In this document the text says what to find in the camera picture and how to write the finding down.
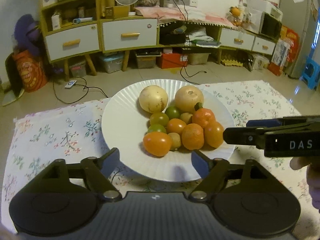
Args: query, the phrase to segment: green tomato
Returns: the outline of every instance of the green tomato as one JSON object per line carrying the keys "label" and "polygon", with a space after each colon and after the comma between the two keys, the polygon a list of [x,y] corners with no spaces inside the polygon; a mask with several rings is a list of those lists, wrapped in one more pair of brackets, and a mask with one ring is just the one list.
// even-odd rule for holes
{"label": "green tomato", "polygon": [[160,124],[154,124],[154,125],[151,125],[148,129],[148,132],[147,133],[150,133],[150,132],[163,132],[163,133],[167,133],[167,130],[164,128],[163,125],[160,125]]}
{"label": "green tomato", "polygon": [[165,113],[155,113],[150,117],[150,125],[160,124],[167,127],[169,117]]}
{"label": "green tomato", "polygon": [[167,110],[165,111],[166,115],[169,117],[169,119],[179,119],[180,117],[180,112],[179,112],[179,109],[175,106],[169,106],[167,108]]}

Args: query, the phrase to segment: blue plastic stool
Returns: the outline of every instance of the blue plastic stool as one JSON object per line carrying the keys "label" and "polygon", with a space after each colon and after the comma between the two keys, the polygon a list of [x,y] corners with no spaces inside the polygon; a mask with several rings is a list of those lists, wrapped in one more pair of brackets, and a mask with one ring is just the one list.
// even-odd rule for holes
{"label": "blue plastic stool", "polygon": [[307,81],[308,88],[317,89],[320,83],[320,65],[308,57],[301,78]]}

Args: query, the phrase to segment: blue lid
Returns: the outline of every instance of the blue lid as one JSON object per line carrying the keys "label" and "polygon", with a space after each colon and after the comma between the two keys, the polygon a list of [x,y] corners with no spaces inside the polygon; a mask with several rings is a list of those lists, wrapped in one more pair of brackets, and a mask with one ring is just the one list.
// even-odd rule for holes
{"label": "blue lid", "polygon": [[112,61],[112,60],[116,60],[116,59],[121,59],[124,57],[124,54],[123,53],[118,53],[116,55],[111,55],[111,56],[104,56],[104,55],[100,55],[99,58],[101,60],[103,60],[104,62],[109,62],[109,61]]}

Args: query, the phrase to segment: refrigerator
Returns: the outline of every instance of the refrigerator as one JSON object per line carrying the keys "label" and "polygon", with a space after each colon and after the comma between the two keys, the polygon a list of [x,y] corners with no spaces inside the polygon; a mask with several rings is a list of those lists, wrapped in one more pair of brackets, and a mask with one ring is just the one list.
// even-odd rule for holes
{"label": "refrigerator", "polygon": [[300,78],[315,40],[318,19],[312,15],[311,3],[318,6],[317,0],[304,0],[294,3],[293,0],[280,0],[279,8],[283,12],[282,24],[299,35],[299,53],[284,72],[291,78]]}

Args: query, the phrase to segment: microwave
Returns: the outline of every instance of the microwave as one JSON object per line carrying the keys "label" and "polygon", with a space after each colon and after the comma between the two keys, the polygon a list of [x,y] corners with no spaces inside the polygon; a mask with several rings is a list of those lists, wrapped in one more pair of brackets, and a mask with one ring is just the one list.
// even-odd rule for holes
{"label": "microwave", "polygon": [[280,38],[282,23],[272,15],[250,8],[249,15],[251,24],[248,25],[247,31],[263,35],[273,40]]}

